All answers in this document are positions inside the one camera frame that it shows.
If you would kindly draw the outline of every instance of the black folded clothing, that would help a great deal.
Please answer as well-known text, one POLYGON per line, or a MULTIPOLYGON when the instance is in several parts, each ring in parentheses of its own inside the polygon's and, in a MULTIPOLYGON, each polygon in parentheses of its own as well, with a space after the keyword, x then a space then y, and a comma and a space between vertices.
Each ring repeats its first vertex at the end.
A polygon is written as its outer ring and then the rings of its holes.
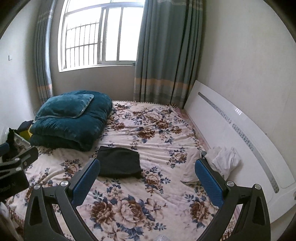
POLYGON ((97 159, 100 162, 101 177, 142 178, 139 153, 123 147, 101 146, 97 159))

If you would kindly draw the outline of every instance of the metal screw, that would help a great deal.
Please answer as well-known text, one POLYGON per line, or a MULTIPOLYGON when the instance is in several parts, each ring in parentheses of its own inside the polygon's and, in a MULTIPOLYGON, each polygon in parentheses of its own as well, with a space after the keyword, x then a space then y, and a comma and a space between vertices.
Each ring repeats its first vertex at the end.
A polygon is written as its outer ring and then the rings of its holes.
POLYGON ((61 186, 62 186, 62 187, 65 187, 65 186, 67 186, 68 184, 69 184, 68 181, 62 181, 62 182, 61 182, 61 186))
POLYGON ((39 189, 40 187, 41 187, 40 184, 36 184, 36 185, 34 186, 34 189, 37 190, 37 189, 39 189))
POLYGON ((227 186, 229 187, 233 187, 234 186, 234 182, 233 181, 227 181, 227 186))
POLYGON ((255 184, 255 188, 260 190, 261 189, 261 186, 259 184, 255 184))

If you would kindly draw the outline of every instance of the floral bedsheet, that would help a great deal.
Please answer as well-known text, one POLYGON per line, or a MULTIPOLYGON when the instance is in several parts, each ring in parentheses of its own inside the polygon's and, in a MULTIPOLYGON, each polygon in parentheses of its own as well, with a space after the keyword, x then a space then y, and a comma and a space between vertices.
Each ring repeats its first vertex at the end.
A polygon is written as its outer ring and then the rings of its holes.
MULTIPOLYGON (((171 106, 113 102, 101 137, 90 152, 39 147, 39 158, 26 170, 30 187, 7 200, 20 227, 35 184, 56 186, 69 180, 96 157, 101 145, 124 147, 140 154, 142 179, 98 177, 78 212, 102 241, 153 241, 162 234, 171 241, 196 240, 217 212, 200 183, 185 185, 180 177, 187 152, 203 150, 194 130, 171 106)), ((65 236, 74 240, 53 205, 65 236)), ((235 223, 230 222, 225 238, 235 223)))

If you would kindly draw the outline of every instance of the wall below window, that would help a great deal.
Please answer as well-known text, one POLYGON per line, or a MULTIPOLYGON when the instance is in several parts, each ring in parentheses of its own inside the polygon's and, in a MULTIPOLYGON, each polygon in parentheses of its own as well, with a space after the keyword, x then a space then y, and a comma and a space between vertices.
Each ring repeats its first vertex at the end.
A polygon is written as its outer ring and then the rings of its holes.
POLYGON ((57 2, 50 38, 50 70, 55 95, 74 90, 93 90, 113 100, 133 100, 134 66, 103 66, 59 72, 58 31, 64 1, 57 2))
POLYGON ((33 112, 40 107, 33 58, 40 3, 31 0, 0 39, 0 135, 7 127, 17 129, 34 119, 33 112))
POLYGON ((296 178, 296 43, 263 0, 206 0, 204 8, 197 79, 253 120, 296 178))

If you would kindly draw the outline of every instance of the teal curtain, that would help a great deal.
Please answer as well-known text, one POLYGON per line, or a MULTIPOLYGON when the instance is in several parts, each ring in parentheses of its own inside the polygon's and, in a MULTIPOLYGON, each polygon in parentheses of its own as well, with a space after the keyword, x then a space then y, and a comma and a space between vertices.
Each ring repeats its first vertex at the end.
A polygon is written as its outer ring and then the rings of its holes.
POLYGON ((193 87, 202 32, 202 0, 146 0, 134 101, 176 104, 193 87))
POLYGON ((41 104, 53 97, 49 68, 49 36, 56 3, 57 0, 42 0, 35 31, 35 75, 41 104))

